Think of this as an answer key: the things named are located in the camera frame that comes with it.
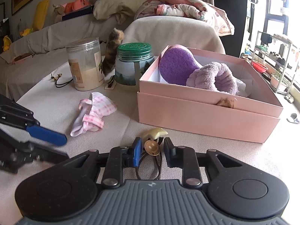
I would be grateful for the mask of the cream hair clip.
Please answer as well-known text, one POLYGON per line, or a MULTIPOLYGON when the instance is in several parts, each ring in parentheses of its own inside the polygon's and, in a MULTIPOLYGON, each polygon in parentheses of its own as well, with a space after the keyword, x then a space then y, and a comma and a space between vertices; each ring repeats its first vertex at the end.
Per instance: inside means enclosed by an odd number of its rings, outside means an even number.
POLYGON ((168 135, 168 132, 161 127, 155 127, 150 130, 145 131, 142 135, 141 138, 143 142, 147 141, 149 138, 150 139, 158 139, 159 137, 168 135))

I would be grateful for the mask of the clear jar with powder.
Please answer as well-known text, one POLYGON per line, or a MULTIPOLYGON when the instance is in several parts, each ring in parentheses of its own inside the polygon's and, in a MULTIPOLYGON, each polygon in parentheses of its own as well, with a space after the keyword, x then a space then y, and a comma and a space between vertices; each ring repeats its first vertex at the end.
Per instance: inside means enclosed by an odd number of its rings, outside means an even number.
POLYGON ((103 84, 102 53, 98 38, 74 41, 66 46, 66 51, 77 90, 89 91, 103 84))

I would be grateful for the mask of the cream pillow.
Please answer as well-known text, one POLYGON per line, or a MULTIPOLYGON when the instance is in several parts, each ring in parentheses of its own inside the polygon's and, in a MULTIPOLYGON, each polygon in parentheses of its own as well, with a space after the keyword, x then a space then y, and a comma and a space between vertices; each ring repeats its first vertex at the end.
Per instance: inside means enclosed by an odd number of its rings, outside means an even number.
POLYGON ((96 20, 107 20, 113 15, 117 24, 122 24, 128 17, 134 17, 146 0, 97 0, 93 15, 96 20))

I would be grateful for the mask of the red basin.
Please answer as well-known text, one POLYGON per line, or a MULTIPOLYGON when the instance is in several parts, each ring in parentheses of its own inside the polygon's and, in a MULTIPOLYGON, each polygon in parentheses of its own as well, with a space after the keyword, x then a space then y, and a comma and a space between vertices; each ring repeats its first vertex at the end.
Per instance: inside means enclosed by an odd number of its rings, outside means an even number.
POLYGON ((265 73, 268 70, 268 68, 265 65, 255 60, 252 61, 252 67, 259 73, 265 73))

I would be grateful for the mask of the green lid glass jar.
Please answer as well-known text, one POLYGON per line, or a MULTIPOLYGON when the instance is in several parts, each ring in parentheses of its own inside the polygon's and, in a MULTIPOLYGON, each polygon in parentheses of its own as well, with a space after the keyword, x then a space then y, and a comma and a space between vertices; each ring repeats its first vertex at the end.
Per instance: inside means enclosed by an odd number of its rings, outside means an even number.
POLYGON ((155 58, 149 43, 125 43, 117 47, 115 80, 128 90, 139 91, 139 79, 155 58))

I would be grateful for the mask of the lilac fluffy scrunchie headband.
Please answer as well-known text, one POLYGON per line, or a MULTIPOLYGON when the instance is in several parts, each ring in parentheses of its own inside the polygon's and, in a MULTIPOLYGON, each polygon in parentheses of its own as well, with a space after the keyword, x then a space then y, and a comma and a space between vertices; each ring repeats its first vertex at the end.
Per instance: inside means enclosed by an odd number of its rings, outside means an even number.
POLYGON ((236 78, 230 68, 219 62, 211 62, 196 69, 187 79, 186 86, 231 95, 236 95, 238 89, 236 78))

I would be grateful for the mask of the beige covered sofa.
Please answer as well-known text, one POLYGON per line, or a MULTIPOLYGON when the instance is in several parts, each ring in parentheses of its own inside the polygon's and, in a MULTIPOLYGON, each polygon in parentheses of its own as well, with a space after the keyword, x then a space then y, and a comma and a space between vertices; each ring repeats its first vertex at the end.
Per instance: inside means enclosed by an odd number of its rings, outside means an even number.
POLYGON ((225 53, 215 30, 203 21, 171 16, 151 16, 117 25, 115 17, 96 20, 84 15, 33 32, 11 44, 1 54, 1 94, 15 101, 68 61, 65 47, 79 39, 98 38, 105 42, 113 29, 124 31, 124 43, 146 42, 154 55, 167 46, 181 44, 190 48, 225 53))

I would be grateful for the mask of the purple sponge pad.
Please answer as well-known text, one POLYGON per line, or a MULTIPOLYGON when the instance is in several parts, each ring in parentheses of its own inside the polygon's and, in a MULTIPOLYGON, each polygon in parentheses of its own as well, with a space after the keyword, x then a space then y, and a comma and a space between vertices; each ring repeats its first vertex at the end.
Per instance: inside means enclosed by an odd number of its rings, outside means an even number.
POLYGON ((189 76, 202 65, 185 46, 170 46, 159 62, 162 78, 169 84, 186 86, 189 76))

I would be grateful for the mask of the pink floral blanket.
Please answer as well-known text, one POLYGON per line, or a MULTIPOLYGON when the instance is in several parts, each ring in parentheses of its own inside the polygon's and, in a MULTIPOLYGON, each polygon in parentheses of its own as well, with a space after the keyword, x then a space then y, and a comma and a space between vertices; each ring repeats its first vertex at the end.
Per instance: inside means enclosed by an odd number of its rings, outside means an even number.
POLYGON ((146 0, 134 19, 149 16, 186 17, 206 22, 219 36, 233 35, 235 28, 224 10, 202 0, 146 0))

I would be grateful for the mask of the hair clip on card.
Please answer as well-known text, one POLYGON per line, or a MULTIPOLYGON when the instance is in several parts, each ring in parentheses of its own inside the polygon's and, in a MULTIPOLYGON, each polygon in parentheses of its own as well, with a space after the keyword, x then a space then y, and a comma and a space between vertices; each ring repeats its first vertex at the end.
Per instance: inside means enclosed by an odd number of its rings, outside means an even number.
POLYGON ((108 82, 106 83, 104 89, 105 90, 114 90, 116 87, 116 76, 112 75, 108 82))

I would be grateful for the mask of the metal shoe rack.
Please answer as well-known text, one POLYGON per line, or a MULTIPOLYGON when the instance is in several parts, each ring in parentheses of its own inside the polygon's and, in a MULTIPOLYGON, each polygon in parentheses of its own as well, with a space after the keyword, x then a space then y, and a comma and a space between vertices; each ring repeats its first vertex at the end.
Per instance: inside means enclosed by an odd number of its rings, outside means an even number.
POLYGON ((251 59, 273 92, 288 95, 299 73, 299 48, 285 34, 258 31, 251 59))

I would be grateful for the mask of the pink cardboard box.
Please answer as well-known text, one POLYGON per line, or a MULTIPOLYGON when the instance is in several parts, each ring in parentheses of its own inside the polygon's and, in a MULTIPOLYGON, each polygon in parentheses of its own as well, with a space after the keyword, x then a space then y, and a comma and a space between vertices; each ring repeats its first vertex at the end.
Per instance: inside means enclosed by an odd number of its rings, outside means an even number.
POLYGON ((245 60, 192 48, 202 65, 227 64, 236 78, 248 83, 248 97, 168 84, 159 72, 164 52, 139 80, 140 123, 226 139, 264 143, 280 120, 283 106, 245 60))

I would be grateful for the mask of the orange plush toy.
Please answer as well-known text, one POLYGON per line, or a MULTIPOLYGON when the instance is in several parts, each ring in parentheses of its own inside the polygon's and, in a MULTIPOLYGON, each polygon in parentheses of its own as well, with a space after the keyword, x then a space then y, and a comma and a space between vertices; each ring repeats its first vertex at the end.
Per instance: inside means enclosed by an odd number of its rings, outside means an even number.
POLYGON ((89 0, 75 0, 64 5, 64 13, 68 14, 91 5, 89 0))

